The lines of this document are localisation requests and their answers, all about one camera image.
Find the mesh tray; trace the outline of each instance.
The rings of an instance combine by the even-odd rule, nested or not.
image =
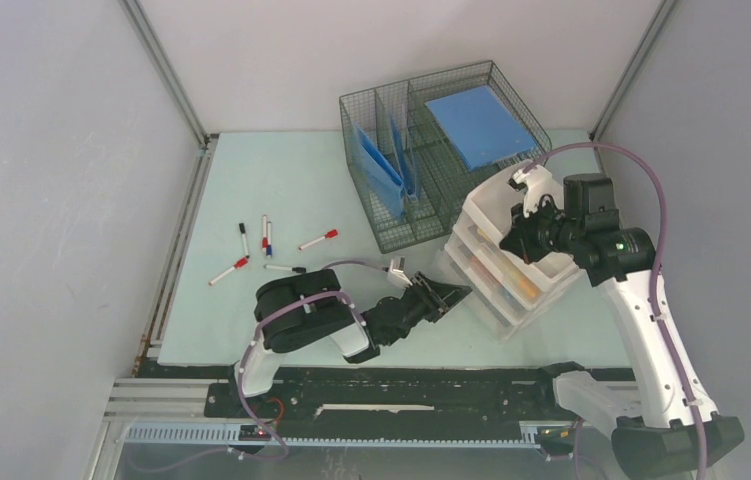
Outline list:
[[[473,171],[467,170],[425,102],[488,85],[531,134],[538,147]],[[492,61],[453,68],[340,97],[346,161],[381,253],[447,235],[466,195],[502,168],[551,148],[549,136]],[[403,154],[415,159],[417,198],[403,197],[393,217],[371,188],[362,167],[354,125],[360,127],[395,168],[396,147],[389,119],[400,132]]]

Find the marker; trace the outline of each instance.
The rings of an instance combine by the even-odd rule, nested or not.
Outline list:
[[[243,239],[243,255],[245,255],[245,258],[249,257],[248,254],[248,238],[245,236],[245,224],[240,223],[240,235],[242,235]]]
[[[319,238],[314,238],[313,240],[301,245],[298,247],[299,250],[304,250],[305,248],[312,247],[313,245],[316,245],[317,243],[321,242],[322,240],[327,240],[329,238],[334,238],[337,235],[339,235],[340,232],[337,230],[331,230],[330,232],[326,233],[325,235],[322,235]]]
[[[286,265],[263,265],[266,270],[281,270],[283,272],[307,273],[304,267],[288,267]]]
[[[272,222],[266,224],[266,258],[272,258]]]
[[[267,232],[268,226],[266,220],[266,215],[263,215],[263,255],[266,255],[266,248],[269,246],[269,238],[267,237],[269,233]]]
[[[246,263],[248,263],[248,257],[243,257],[237,260],[237,263],[233,264],[230,268],[228,268],[224,272],[217,275],[216,278],[214,278],[213,280],[210,280],[209,282],[207,282],[207,284],[212,287],[214,283],[218,282],[219,280],[222,280],[223,278],[225,278],[226,275],[233,272],[234,270],[244,267]]]

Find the metal mesh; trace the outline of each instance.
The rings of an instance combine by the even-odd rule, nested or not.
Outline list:
[[[425,102],[481,85],[490,86],[534,137],[538,147],[469,171]],[[382,253],[447,235],[470,191],[501,168],[551,148],[546,132],[492,61],[345,95],[340,97],[340,116],[349,172]],[[357,125],[398,170],[390,118],[401,132],[405,157],[416,160],[419,174],[418,199],[403,199],[404,211],[400,219],[394,218],[371,190],[354,133],[354,125]]]

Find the gray wall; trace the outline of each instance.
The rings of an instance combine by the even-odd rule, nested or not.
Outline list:
[[[746,442],[751,478],[751,2],[681,2],[606,138],[645,157],[669,201],[667,294],[687,350]],[[606,158],[629,225],[657,232],[645,176]]]
[[[0,0],[0,479],[79,478],[196,145],[115,0]]]

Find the wall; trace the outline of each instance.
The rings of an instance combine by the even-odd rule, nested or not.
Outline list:
[[[196,145],[114,0],[0,0],[0,479],[80,478]]]
[[[142,2],[211,132],[339,130],[337,99],[497,62],[546,128],[592,128],[659,0]]]
[[[608,139],[663,181],[667,294],[705,386],[746,429],[725,465],[751,478],[751,2],[682,2]],[[627,223],[656,233],[648,180],[623,162],[605,164]]]

